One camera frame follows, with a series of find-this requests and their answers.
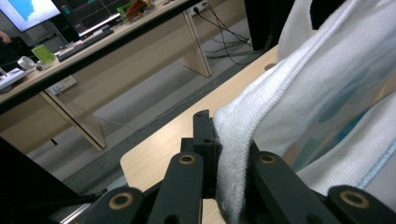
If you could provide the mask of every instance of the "wooden table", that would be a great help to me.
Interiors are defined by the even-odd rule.
[[[201,41],[219,28],[193,18],[185,10],[185,4],[195,0],[176,0],[165,6],[162,2],[166,1],[157,1],[158,6],[145,17],[116,28],[113,35],[62,63],[56,61],[44,72],[33,72],[11,92],[0,95],[1,136],[28,153],[74,126],[101,150],[106,142],[99,121],[89,116],[92,112],[178,59],[210,76]],[[210,4],[228,25],[246,16],[242,0],[214,0]],[[178,14],[168,18],[166,15],[173,11]],[[214,20],[208,10],[202,13]],[[69,75],[77,85],[66,91],[67,96],[85,110],[45,91]]]
[[[120,164],[128,185],[145,191],[161,181],[169,161],[180,151],[181,138],[192,137],[192,116],[209,109],[213,117],[219,107],[229,103],[275,62],[273,48],[127,152]],[[204,200],[203,223],[224,223],[214,200]]]

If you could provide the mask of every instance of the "cable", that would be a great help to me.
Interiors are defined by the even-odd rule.
[[[142,128],[140,128],[140,129],[145,129],[145,128],[147,128],[151,123],[153,123],[154,121],[156,121],[156,120],[158,120],[158,119],[161,119],[161,118],[165,117],[166,115],[170,114],[170,113],[173,112],[175,109],[177,109],[179,106],[184,105],[184,104],[186,104],[186,103],[188,103],[188,102],[190,102],[190,101],[192,101],[192,100],[198,98],[201,94],[203,94],[203,93],[206,92],[206,91],[213,91],[214,89],[215,89],[215,88],[212,87],[212,88],[207,88],[207,89],[205,89],[205,90],[200,91],[200,92],[199,92],[198,94],[196,94],[194,97],[192,97],[192,98],[190,98],[189,100],[186,100],[186,101],[184,101],[184,102],[180,102],[179,104],[177,104],[177,105],[175,105],[174,107],[172,107],[168,112],[166,112],[165,114],[162,114],[162,115],[160,115],[159,117],[155,118],[154,120],[152,120],[152,121],[149,122],[148,124],[144,125],[144,126],[143,126]]]
[[[214,38],[211,38],[213,41],[215,41],[215,42],[218,42],[218,43],[223,43],[222,41],[220,41],[220,40],[217,40],[217,39],[214,39]],[[233,42],[226,42],[226,44],[236,44],[236,43],[239,43],[239,44],[243,44],[243,42],[242,41],[240,41],[240,40],[236,40],[236,41],[233,41]]]
[[[228,29],[227,27],[222,27],[222,26],[220,26],[219,23],[218,23],[218,24],[215,24],[213,21],[210,21],[210,20],[208,20],[207,18],[203,17],[203,16],[199,13],[199,10],[198,10],[197,7],[194,7],[193,10],[194,10],[194,12],[195,12],[201,19],[203,19],[203,20],[205,20],[205,21],[208,21],[209,23],[212,23],[212,24],[213,24],[214,26],[216,26],[216,27],[219,27],[221,32],[222,32],[222,30],[227,31],[227,32],[229,32],[230,34],[232,34],[233,36],[235,36],[235,38],[237,38],[237,39],[238,39],[239,41],[241,41],[242,43],[244,43],[244,44],[250,46],[250,45],[248,44],[248,41],[249,41],[248,38],[243,37],[243,36],[241,36],[241,35],[239,35],[239,34],[233,32],[233,31],[231,31],[231,30]]]
[[[261,51],[256,51],[256,50],[251,50],[251,51],[245,51],[245,52],[238,52],[231,54],[232,57],[236,56],[244,56],[244,55],[252,55],[252,54],[263,54]],[[227,58],[229,55],[220,55],[220,56],[207,56],[206,58],[208,59],[220,59],[220,58]]]
[[[238,43],[231,44],[231,45],[227,46],[227,48],[232,48],[232,47],[235,47],[235,46],[238,46],[238,45],[241,45],[241,44],[242,44],[242,43],[240,43],[240,42],[238,41]],[[215,52],[219,52],[219,51],[222,51],[222,50],[224,50],[224,48],[221,48],[221,49],[214,49],[214,50],[204,50],[204,52],[206,52],[206,53],[215,53]]]
[[[213,9],[213,7],[210,6],[208,3],[205,3],[205,4],[206,4],[207,8],[208,8],[208,9],[212,12],[212,14],[215,16],[215,18],[216,18],[216,20],[217,20],[217,24],[215,24],[213,21],[210,21],[210,20],[208,20],[207,18],[203,17],[203,16],[199,13],[198,7],[194,7],[194,8],[193,8],[194,12],[195,12],[200,18],[202,18],[203,20],[208,21],[208,22],[214,24],[215,26],[219,27],[219,29],[220,29],[220,35],[221,35],[221,39],[222,39],[222,43],[223,43],[224,49],[225,49],[225,51],[226,51],[228,57],[230,58],[230,60],[231,60],[233,63],[239,64],[239,65],[250,64],[251,62],[250,62],[250,63],[238,63],[238,62],[236,62],[236,61],[233,59],[232,55],[231,55],[230,52],[228,51],[227,45],[225,44],[224,35],[223,35],[223,30],[224,30],[224,31],[230,32],[230,33],[231,33],[235,38],[237,38],[239,41],[241,41],[242,43],[245,43],[245,44],[247,44],[248,46],[252,47],[251,45],[249,45],[249,44],[247,43],[247,42],[248,42],[248,39],[245,38],[245,37],[242,37],[242,38],[244,38],[245,40],[239,38],[238,36],[241,36],[241,35],[238,35],[238,34],[232,32],[232,31],[231,31],[231,30],[219,19],[219,17],[217,16],[215,10]]]
[[[231,33],[231,34],[232,34],[233,36],[235,36],[235,38],[237,38],[239,41],[241,41],[241,42],[247,44],[248,46],[252,47],[251,45],[248,44],[249,38],[246,38],[246,37],[244,37],[244,36],[242,36],[242,35],[240,35],[240,34],[237,34],[237,33],[233,32],[233,31],[231,31],[231,30],[221,21],[221,19],[218,17],[218,15],[217,15],[216,12],[215,12],[215,9],[214,9],[212,6],[210,6],[209,3],[204,3],[204,5],[206,5],[207,8],[210,10],[210,12],[215,16],[215,18],[216,18],[218,24],[215,24],[214,22],[212,22],[212,21],[210,21],[210,20],[208,20],[208,19],[206,19],[206,18],[203,18],[203,17],[200,15],[201,18],[203,18],[203,19],[206,20],[206,21],[209,21],[210,23],[214,24],[215,26],[221,27],[221,29],[223,29],[223,30],[225,30],[225,31],[227,31],[227,32],[229,32],[229,33]]]

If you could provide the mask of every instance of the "blue stripe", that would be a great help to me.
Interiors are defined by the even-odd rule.
[[[378,175],[381,169],[385,166],[385,164],[389,161],[390,157],[396,151],[396,138],[393,140],[393,143],[388,147],[387,151],[379,158],[376,164],[370,169],[370,171],[361,179],[357,188],[365,189],[370,182]]]

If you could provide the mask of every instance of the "monitor screen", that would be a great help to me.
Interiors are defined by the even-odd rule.
[[[52,0],[80,37],[120,17],[117,11],[131,0]]]
[[[21,32],[60,14],[51,0],[1,0],[0,9]]]

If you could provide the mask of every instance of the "black cable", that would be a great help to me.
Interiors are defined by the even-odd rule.
[[[222,23],[222,22],[219,20],[219,17],[216,15],[216,12],[214,11],[214,9],[213,9],[209,4],[207,4],[207,6],[208,6],[209,10],[213,13],[213,15],[216,17],[216,20],[217,20],[218,25],[215,24],[215,26],[219,27],[219,29],[220,29],[220,34],[221,34],[222,43],[223,43],[223,45],[224,45],[224,49],[225,49],[225,51],[226,51],[228,57],[230,58],[230,60],[231,60],[233,63],[235,63],[235,64],[240,64],[240,65],[248,64],[248,63],[238,63],[238,62],[236,62],[236,61],[233,59],[233,57],[230,55],[230,53],[228,52],[228,49],[227,49],[227,45],[225,44],[224,35],[223,35],[223,30],[228,31],[228,32],[231,32],[231,31],[230,31],[230,29],[228,29],[227,27],[223,28],[223,27],[220,26],[220,23]],[[198,10],[197,7],[195,7],[193,10],[194,10],[194,12],[195,12],[200,18],[202,18],[202,19],[204,19],[205,21],[209,21],[210,23],[214,24],[214,22],[208,20],[207,18],[204,18],[204,17],[199,13],[199,10]]]
[[[215,41],[215,42],[218,42],[218,43],[222,43],[222,41],[217,40],[217,39],[215,39],[215,38],[211,38],[211,40],[213,40],[213,41]],[[243,44],[243,42],[240,41],[240,40],[236,40],[236,41],[233,41],[233,42],[226,42],[226,44],[236,44],[236,43],[241,43],[241,44]]]
[[[227,46],[227,48],[232,48],[232,47],[235,47],[235,46],[238,46],[238,45],[241,45],[241,44],[243,44],[243,43],[237,41],[237,43],[231,44],[231,45]],[[219,52],[219,51],[222,51],[222,50],[224,50],[224,48],[222,48],[222,49],[214,49],[214,50],[204,50],[204,52],[206,52],[206,53],[215,53],[215,52]]]
[[[212,24],[213,24],[214,26],[216,26],[216,27],[219,27],[221,32],[222,32],[222,30],[229,32],[230,34],[232,34],[233,36],[235,36],[235,38],[237,38],[240,42],[242,42],[242,43],[244,43],[244,44],[246,44],[246,45],[252,47],[251,45],[248,44],[248,41],[249,41],[248,38],[246,38],[246,37],[244,37],[244,36],[242,36],[242,35],[239,35],[239,34],[233,32],[233,31],[231,31],[231,30],[228,29],[227,27],[222,27],[222,26],[220,26],[219,23],[218,23],[218,24],[215,24],[213,21],[210,21],[210,20],[208,20],[207,18],[203,17],[203,16],[199,13],[198,8],[195,7],[194,9],[196,9],[196,10],[194,10],[194,11],[195,11],[195,13],[196,13],[201,19],[203,19],[203,20],[205,20],[205,21],[208,21],[209,23],[212,23]],[[214,13],[212,10],[210,10],[210,11],[212,12],[212,14],[215,15],[216,19],[219,21],[219,17],[217,17],[216,13]]]
[[[237,57],[237,56],[252,55],[252,54],[263,54],[263,52],[252,50],[252,51],[234,53],[234,54],[231,54],[230,56]],[[221,59],[221,58],[227,58],[227,57],[229,57],[229,55],[207,56],[206,58],[208,58],[208,59]]]
[[[246,43],[247,45],[249,45],[249,44],[248,44],[248,41],[249,41],[248,38],[246,38],[246,37],[244,37],[244,36],[242,36],[242,35],[239,35],[239,34],[237,34],[237,33],[235,33],[235,32],[232,32],[232,31],[224,24],[224,22],[222,22],[221,19],[218,17],[218,15],[217,15],[216,12],[215,12],[215,9],[214,9],[212,6],[210,6],[209,3],[205,3],[205,5],[206,5],[207,8],[210,10],[210,12],[216,17],[216,20],[218,21],[218,23],[220,22],[220,23],[223,25],[223,29],[224,29],[224,30],[230,32],[231,34],[233,34],[233,36],[235,36],[235,38],[237,38],[238,40],[240,40],[240,41]]]

